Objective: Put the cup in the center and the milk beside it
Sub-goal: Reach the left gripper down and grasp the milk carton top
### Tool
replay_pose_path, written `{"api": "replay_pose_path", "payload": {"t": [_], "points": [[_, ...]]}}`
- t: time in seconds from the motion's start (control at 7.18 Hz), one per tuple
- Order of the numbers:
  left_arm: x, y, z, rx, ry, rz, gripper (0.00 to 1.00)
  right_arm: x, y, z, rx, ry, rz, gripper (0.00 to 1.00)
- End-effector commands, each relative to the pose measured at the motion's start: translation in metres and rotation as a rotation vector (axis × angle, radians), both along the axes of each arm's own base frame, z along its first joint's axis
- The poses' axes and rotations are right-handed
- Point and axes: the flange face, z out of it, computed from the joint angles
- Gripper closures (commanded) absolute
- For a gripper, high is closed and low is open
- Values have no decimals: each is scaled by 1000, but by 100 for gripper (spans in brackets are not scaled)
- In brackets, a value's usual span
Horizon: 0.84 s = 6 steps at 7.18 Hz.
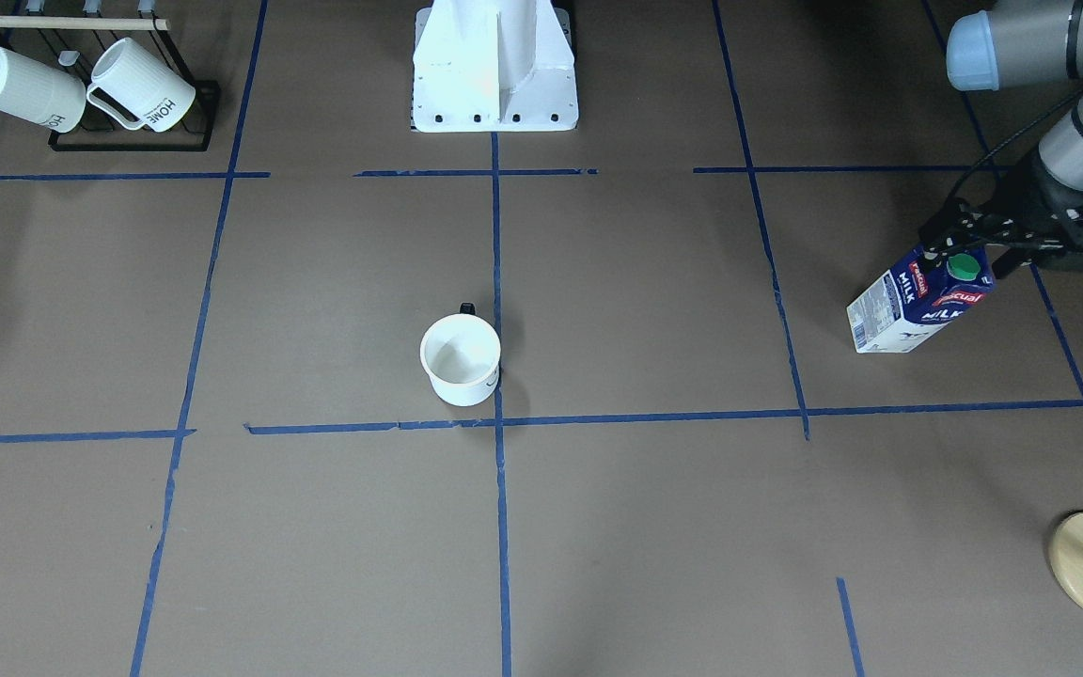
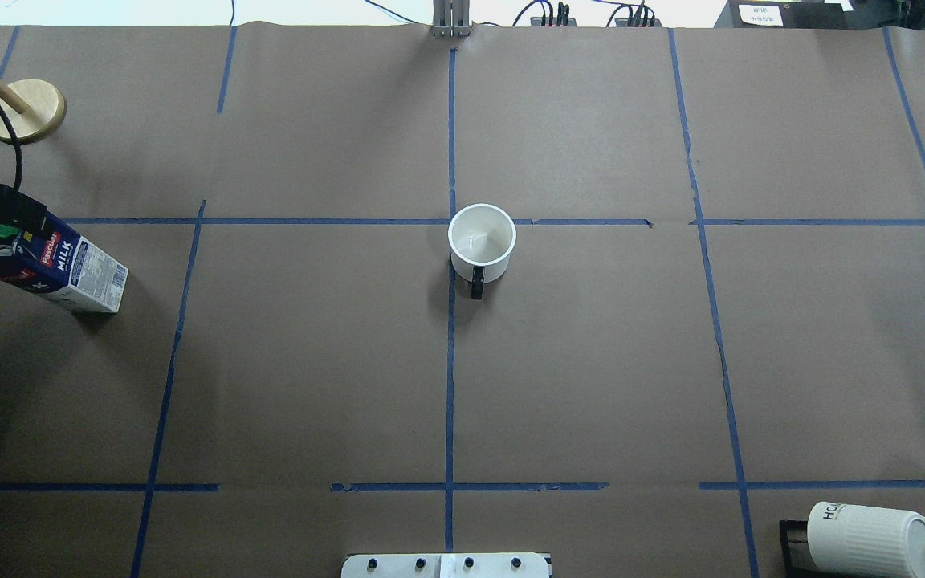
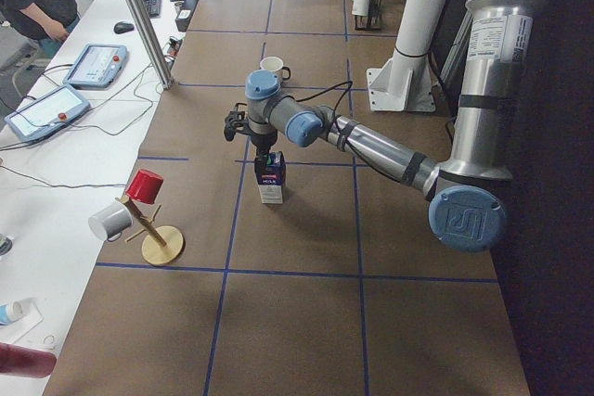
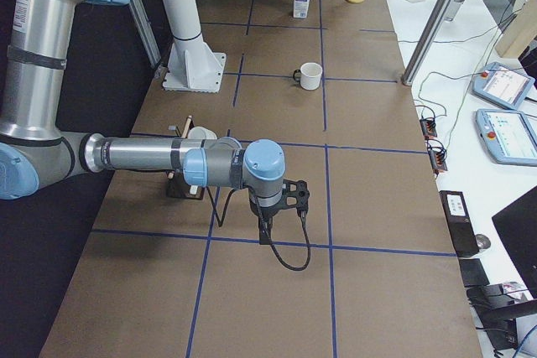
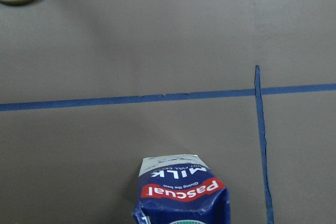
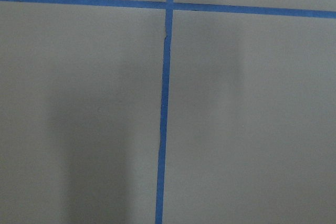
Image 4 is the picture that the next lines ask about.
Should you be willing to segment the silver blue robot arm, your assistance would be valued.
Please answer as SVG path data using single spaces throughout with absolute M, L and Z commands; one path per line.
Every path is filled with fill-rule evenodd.
M 58 126 L 69 132 L 128 135 L 154 75 L 127 6 L 76 7 Z M 1 203 L 1 245 L 26 249 L 86 239 L 111 173 L 82 174 Z

